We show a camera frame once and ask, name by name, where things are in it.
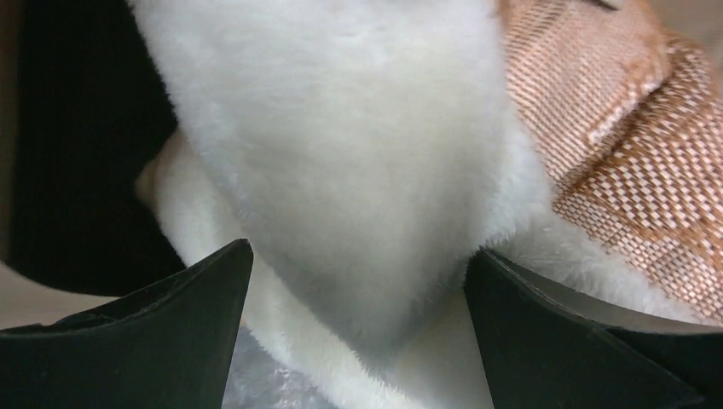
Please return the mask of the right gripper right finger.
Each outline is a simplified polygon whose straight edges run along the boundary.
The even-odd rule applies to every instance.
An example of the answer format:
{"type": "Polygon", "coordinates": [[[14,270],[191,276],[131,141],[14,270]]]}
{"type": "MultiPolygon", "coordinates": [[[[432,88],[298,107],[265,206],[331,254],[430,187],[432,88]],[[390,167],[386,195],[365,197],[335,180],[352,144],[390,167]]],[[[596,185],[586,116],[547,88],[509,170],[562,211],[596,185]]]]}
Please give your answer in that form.
{"type": "Polygon", "coordinates": [[[600,301],[490,251],[466,300],[498,408],[719,408],[722,330],[600,301]]]}

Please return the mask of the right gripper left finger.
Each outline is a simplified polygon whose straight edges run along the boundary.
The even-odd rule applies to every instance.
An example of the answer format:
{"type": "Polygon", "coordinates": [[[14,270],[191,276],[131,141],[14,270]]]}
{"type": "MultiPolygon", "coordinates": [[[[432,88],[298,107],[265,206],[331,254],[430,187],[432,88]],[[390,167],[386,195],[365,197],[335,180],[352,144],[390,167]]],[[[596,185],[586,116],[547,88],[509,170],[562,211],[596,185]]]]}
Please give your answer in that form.
{"type": "Polygon", "coordinates": [[[220,407],[252,262],[236,240],[125,297],[2,331],[2,407],[220,407]]]}

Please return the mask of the white fluffy pet cushion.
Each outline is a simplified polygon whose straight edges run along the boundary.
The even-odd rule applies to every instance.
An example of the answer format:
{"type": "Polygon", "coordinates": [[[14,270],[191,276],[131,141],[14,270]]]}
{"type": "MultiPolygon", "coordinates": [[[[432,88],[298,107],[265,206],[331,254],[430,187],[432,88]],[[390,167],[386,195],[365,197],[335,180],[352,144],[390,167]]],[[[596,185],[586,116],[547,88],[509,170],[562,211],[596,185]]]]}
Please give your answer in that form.
{"type": "Polygon", "coordinates": [[[243,317],[340,408],[489,408],[480,248],[615,305],[686,303],[552,211],[494,1],[134,1],[178,119],[153,210],[192,265],[235,239],[243,317]]]}

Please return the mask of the tan pet tent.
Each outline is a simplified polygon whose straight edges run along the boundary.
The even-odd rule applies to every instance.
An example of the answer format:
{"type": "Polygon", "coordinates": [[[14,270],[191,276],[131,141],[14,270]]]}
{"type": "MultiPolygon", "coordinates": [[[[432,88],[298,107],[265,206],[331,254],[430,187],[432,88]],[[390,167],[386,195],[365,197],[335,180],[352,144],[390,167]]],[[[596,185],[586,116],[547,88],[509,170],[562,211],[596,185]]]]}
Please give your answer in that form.
{"type": "Polygon", "coordinates": [[[136,178],[176,120],[123,1],[4,1],[16,140],[1,326],[51,324],[182,269],[136,178]]]}

